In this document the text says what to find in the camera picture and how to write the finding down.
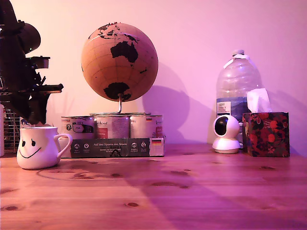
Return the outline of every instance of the globe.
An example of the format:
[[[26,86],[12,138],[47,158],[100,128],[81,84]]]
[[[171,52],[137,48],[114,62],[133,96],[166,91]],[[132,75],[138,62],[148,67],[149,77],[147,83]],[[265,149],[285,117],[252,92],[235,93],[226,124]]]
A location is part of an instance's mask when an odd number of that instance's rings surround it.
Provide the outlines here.
[[[158,56],[153,43],[138,28],[112,23],[99,27],[85,42],[81,67],[84,78],[100,96],[132,101],[153,85]]]

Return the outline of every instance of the globe stand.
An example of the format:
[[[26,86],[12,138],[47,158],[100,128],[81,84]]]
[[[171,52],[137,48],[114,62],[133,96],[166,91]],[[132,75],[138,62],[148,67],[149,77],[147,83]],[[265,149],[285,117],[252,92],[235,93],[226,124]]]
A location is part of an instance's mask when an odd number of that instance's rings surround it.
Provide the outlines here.
[[[128,114],[121,113],[123,94],[119,94],[118,97],[119,99],[118,99],[118,111],[117,112],[91,113],[90,115],[91,116],[105,116],[105,115],[151,115],[152,114],[152,113],[128,113]]]

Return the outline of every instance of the cardboard box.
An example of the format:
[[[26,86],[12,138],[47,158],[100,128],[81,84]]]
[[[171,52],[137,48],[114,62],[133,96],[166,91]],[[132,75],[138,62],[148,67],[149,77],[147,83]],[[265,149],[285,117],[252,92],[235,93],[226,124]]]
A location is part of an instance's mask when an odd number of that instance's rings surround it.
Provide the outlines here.
[[[243,149],[253,157],[289,157],[288,113],[244,113]]]
[[[163,138],[76,139],[62,158],[162,157]]]

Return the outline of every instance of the white wall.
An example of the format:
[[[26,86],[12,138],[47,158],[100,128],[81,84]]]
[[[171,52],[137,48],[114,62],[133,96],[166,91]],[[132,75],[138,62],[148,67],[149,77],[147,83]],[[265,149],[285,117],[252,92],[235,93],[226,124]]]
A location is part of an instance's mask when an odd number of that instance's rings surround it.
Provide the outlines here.
[[[81,70],[87,37],[109,22],[134,25],[158,53],[153,87],[123,112],[163,114],[169,143],[214,140],[215,86],[234,49],[256,63],[274,111],[289,112],[291,152],[307,156],[306,0],[11,0],[17,19],[35,26],[41,46],[28,54],[51,57],[41,70],[47,84],[63,83],[50,96],[47,122],[61,115],[117,110],[96,94]]]

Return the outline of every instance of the camera lens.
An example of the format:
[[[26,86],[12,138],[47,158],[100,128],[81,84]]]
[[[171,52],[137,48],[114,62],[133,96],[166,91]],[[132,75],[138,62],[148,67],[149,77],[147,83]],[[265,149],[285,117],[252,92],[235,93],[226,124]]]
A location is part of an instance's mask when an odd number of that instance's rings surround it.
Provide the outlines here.
[[[220,135],[223,136],[226,133],[227,130],[227,121],[228,121],[228,117],[226,116],[222,116],[220,118],[218,118],[215,122],[215,132]]]

